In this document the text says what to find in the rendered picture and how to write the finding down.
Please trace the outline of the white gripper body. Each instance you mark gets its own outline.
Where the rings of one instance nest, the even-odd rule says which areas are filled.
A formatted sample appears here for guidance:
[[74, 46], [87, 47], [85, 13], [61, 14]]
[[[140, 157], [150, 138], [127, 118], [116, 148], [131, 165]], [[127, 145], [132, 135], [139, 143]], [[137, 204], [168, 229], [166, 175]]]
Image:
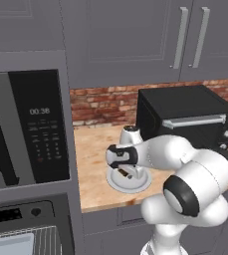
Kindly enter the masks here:
[[151, 174], [147, 168], [137, 166], [135, 170], [140, 178], [128, 173], [123, 169], [107, 169], [108, 184], [115, 190], [122, 193], [139, 193], [151, 185]]

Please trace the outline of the black toaster oven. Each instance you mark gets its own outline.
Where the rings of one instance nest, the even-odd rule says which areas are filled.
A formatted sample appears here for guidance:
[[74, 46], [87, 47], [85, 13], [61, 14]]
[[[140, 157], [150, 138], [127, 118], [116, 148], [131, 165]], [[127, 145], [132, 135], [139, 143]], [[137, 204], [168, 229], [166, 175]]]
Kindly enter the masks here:
[[[170, 129], [163, 120], [225, 115], [224, 124], [178, 127]], [[228, 146], [228, 102], [203, 85], [140, 89], [138, 91], [136, 126], [143, 140], [174, 134], [187, 138], [195, 148]]]

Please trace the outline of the silver oven rack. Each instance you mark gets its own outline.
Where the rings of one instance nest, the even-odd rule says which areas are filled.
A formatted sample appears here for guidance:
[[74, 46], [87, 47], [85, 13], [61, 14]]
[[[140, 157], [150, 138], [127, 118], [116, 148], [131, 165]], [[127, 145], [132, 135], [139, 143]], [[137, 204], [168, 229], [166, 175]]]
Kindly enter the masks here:
[[34, 234], [32, 255], [63, 255], [62, 244], [56, 226], [43, 226], [3, 232], [0, 233], [0, 238], [27, 233]]

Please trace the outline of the pale grey oven tray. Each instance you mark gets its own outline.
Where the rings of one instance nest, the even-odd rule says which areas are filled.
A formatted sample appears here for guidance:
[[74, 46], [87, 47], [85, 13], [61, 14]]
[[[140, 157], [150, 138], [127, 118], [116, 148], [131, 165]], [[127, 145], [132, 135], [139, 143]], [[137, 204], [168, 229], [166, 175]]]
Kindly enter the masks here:
[[0, 238], [0, 255], [32, 255], [34, 234], [19, 234]]

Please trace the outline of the grey base cupboard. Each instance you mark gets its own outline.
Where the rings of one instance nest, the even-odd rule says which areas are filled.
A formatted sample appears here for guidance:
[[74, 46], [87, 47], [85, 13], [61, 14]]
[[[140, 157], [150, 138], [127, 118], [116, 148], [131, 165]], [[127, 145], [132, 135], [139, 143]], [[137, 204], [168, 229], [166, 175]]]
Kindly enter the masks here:
[[[224, 193], [228, 201], [228, 191]], [[86, 255], [139, 255], [153, 234], [139, 205], [83, 214]], [[228, 255], [228, 219], [218, 227], [188, 226], [180, 243], [188, 255]]]

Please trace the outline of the grey tall appliance cabinet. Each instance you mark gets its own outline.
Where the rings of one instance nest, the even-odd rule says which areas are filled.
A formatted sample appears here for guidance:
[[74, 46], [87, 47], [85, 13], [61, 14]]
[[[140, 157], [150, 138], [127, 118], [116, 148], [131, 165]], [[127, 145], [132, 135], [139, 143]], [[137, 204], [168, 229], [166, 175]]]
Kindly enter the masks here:
[[75, 243], [75, 255], [85, 255], [74, 129], [72, 126], [72, 112], [70, 105], [65, 54], [62, 51], [0, 53], [0, 73], [39, 70], [56, 70], [59, 74], [69, 156], [70, 177], [61, 181], [14, 186], [0, 189], [0, 204], [65, 194], [67, 196], [70, 210]]

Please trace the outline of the black built-in microwave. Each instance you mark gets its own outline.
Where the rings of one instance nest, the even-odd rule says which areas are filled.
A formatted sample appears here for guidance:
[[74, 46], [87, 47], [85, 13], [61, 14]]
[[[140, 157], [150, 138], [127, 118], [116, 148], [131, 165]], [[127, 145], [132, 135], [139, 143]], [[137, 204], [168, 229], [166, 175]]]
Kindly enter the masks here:
[[69, 177], [58, 72], [0, 73], [0, 189]]

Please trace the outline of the grey wall cupboard door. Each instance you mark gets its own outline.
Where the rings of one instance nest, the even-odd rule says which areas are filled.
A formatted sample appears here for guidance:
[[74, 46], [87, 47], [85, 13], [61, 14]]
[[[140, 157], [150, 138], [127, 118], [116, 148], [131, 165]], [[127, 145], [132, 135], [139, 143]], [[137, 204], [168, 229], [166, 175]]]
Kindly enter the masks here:
[[[210, 9], [210, 17], [198, 68], [194, 55], [202, 21], [201, 7]], [[190, 11], [181, 81], [228, 79], [228, 0], [194, 0]]]
[[0, 52], [63, 49], [59, 0], [0, 0]]
[[60, 0], [72, 89], [176, 82], [180, 7], [193, 0]]

